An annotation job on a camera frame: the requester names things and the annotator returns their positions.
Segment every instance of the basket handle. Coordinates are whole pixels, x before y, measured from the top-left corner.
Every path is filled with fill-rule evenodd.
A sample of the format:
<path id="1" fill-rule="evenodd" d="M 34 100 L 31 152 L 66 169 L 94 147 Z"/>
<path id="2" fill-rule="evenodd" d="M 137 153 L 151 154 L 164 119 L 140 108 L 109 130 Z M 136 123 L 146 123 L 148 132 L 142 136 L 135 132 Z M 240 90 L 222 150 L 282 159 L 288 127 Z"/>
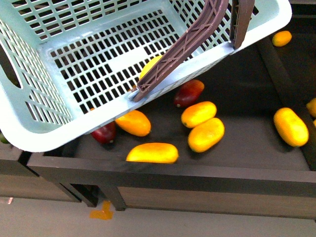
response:
<path id="1" fill-rule="evenodd" d="M 255 0 L 233 0 L 230 40 L 238 49 L 245 39 Z"/>
<path id="2" fill-rule="evenodd" d="M 232 9 L 236 9 L 234 15 L 234 25 L 231 29 L 234 33 L 231 34 L 233 43 L 241 45 L 244 35 L 247 31 L 249 20 L 248 17 L 242 16 L 245 12 L 252 12 L 246 9 L 254 7 L 254 0 L 233 0 Z M 203 10 L 198 19 L 185 31 L 185 33 L 171 46 L 170 49 L 162 56 L 162 58 L 138 81 L 137 87 L 132 90 L 132 99 L 134 102 L 140 101 L 150 91 L 152 91 L 162 80 L 164 80 L 175 68 L 177 68 L 186 58 L 188 58 L 202 43 L 204 43 L 210 35 L 218 28 L 222 19 L 225 16 L 229 0 L 206 0 Z"/>
<path id="3" fill-rule="evenodd" d="M 5 53 L 3 46 L 0 44 L 0 77 L 3 82 L 5 79 L 8 79 L 13 85 L 17 88 L 21 88 L 21 82 L 19 81 L 11 63 L 8 58 L 8 55 Z"/>

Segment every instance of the dark surface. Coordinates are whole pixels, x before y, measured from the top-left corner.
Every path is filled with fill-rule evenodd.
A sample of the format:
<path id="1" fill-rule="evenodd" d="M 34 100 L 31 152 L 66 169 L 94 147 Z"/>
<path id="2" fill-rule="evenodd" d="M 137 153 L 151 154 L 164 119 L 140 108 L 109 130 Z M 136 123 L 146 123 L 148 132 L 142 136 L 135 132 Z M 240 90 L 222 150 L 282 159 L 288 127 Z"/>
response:
<path id="1" fill-rule="evenodd" d="M 306 109 L 306 103 L 304 102 L 305 93 L 297 85 L 297 77 L 289 76 L 269 38 L 258 42 L 257 47 L 283 106 L 291 108 L 303 120 L 309 131 L 309 140 L 301 147 L 301 150 L 310 170 L 316 171 L 316 128 L 312 117 Z M 288 57 L 287 61 L 295 61 L 295 58 Z"/>
<path id="2" fill-rule="evenodd" d="M 274 128 L 273 114 L 282 103 L 254 45 L 227 57 L 198 79 L 205 84 L 198 102 L 215 103 L 216 117 L 226 127 L 224 138 L 207 152 L 197 154 L 188 147 L 190 129 L 180 119 L 184 109 L 173 105 L 176 88 L 139 109 L 152 123 L 149 136 L 136 137 L 118 128 L 115 142 L 102 146 L 85 135 L 78 139 L 72 156 L 124 161 L 139 144 L 167 142 L 179 150 L 177 164 L 308 170 L 300 149 L 285 144 Z"/>
<path id="3" fill-rule="evenodd" d="M 311 32 L 295 33 L 293 25 L 304 19 L 292 19 L 284 30 L 293 31 L 292 40 L 276 51 L 305 103 L 316 97 L 316 19 Z"/>
<path id="4" fill-rule="evenodd" d="M 292 4 L 292 16 L 300 18 L 312 18 L 316 16 L 315 4 Z"/>

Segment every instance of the mango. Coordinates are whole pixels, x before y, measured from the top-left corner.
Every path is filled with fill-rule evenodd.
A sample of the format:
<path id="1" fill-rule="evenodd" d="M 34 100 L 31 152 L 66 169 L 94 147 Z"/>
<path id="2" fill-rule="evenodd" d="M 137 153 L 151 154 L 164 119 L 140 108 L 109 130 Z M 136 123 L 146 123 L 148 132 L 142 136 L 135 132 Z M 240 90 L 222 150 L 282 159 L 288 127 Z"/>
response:
<path id="1" fill-rule="evenodd" d="M 316 118 L 316 98 L 306 104 L 306 108 L 311 116 Z"/>
<path id="2" fill-rule="evenodd" d="M 139 80 L 144 77 L 144 75 L 160 60 L 160 58 L 162 58 L 161 55 L 153 58 L 144 66 L 143 70 L 140 73 Z"/>
<path id="3" fill-rule="evenodd" d="M 213 118 L 217 108 L 210 101 L 203 101 L 187 107 L 181 114 L 181 122 L 185 127 L 193 128 Z"/>
<path id="4" fill-rule="evenodd" d="M 126 161 L 174 163 L 179 157 L 178 149 L 169 143 L 144 143 L 134 147 L 127 155 Z"/>
<path id="5" fill-rule="evenodd" d="M 292 147 L 301 147 L 307 143 L 308 129 L 292 109 L 279 109 L 273 119 L 277 132 L 287 144 Z"/>
<path id="6" fill-rule="evenodd" d="M 282 47 L 288 44 L 292 39 L 289 31 L 280 31 L 272 37 L 272 44 L 276 47 Z"/>
<path id="7" fill-rule="evenodd" d="M 217 144 L 225 134 L 225 126 L 219 118 L 208 121 L 193 128 L 188 136 L 188 144 L 192 151 L 205 152 Z"/>
<path id="8" fill-rule="evenodd" d="M 204 83 L 197 79 L 187 81 L 174 96 L 173 104 L 178 108 L 185 108 L 193 105 L 204 90 Z"/>
<path id="9" fill-rule="evenodd" d="M 128 112 L 117 118 L 115 122 L 124 131 L 138 137 L 147 136 L 152 129 L 149 119 L 138 110 Z"/>

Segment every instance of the brown handle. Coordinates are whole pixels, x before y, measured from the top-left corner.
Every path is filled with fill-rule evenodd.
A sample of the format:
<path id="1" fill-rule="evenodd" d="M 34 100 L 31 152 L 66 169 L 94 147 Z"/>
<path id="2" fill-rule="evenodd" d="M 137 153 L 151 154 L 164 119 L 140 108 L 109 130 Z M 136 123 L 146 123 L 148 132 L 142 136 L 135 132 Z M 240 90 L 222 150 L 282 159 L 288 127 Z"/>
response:
<path id="1" fill-rule="evenodd" d="M 233 4 L 237 4 L 238 0 L 233 0 Z M 145 74 L 145 76 L 137 83 L 138 93 L 133 98 L 137 102 L 144 98 L 152 91 L 162 80 L 164 80 L 174 69 L 176 69 L 186 58 L 188 58 L 202 43 L 204 43 L 210 35 L 218 28 L 225 16 L 229 0 L 206 0 L 203 10 L 198 19 L 185 31 L 185 33 L 171 46 L 171 48 L 162 56 L 162 58 Z M 243 5 L 239 6 L 240 11 L 236 12 L 236 21 L 238 24 L 234 29 L 234 42 L 239 43 L 242 39 L 243 29 L 241 25 L 248 22 L 240 21 L 245 18 L 240 16 L 243 14 Z"/>
<path id="2" fill-rule="evenodd" d="M 230 40 L 238 49 L 245 39 L 255 0 L 233 0 Z"/>

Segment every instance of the basket grid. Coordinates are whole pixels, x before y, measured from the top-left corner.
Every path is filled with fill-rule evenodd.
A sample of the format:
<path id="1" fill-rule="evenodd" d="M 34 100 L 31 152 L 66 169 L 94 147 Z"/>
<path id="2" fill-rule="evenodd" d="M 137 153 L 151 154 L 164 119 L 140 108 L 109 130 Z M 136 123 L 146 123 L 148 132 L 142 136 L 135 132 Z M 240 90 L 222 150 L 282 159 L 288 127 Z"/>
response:
<path id="1" fill-rule="evenodd" d="M 147 0 L 11 0 L 42 40 Z"/>
<path id="2" fill-rule="evenodd" d="M 72 117 L 56 86 L 47 73 L 38 53 L 0 20 L 0 32 L 3 47 L 7 49 L 11 59 L 19 67 L 19 76 L 23 76 L 28 85 L 16 86 L 30 88 L 30 94 L 25 100 L 26 106 L 35 121 L 63 125 Z"/>

